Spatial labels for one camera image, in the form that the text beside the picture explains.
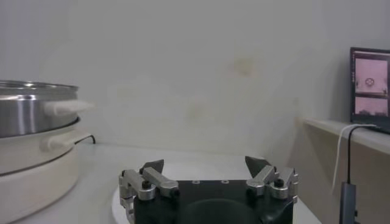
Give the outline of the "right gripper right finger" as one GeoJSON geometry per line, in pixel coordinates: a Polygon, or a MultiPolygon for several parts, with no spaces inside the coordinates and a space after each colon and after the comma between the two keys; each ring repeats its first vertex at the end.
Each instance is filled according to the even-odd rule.
{"type": "Polygon", "coordinates": [[[245,156],[245,163],[252,177],[246,181],[246,186],[254,196],[269,194],[276,200],[292,200],[297,203],[299,174],[295,169],[285,167],[278,171],[265,159],[251,156],[245,156]]]}

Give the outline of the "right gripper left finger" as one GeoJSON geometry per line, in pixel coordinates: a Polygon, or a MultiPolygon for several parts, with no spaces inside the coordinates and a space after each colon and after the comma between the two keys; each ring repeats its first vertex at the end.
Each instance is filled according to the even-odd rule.
{"type": "Polygon", "coordinates": [[[133,214],[134,200],[152,201],[158,195],[176,200],[179,198],[179,182],[162,174],[164,160],[147,162],[136,171],[123,170],[119,175],[119,203],[128,214],[133,214]]]}

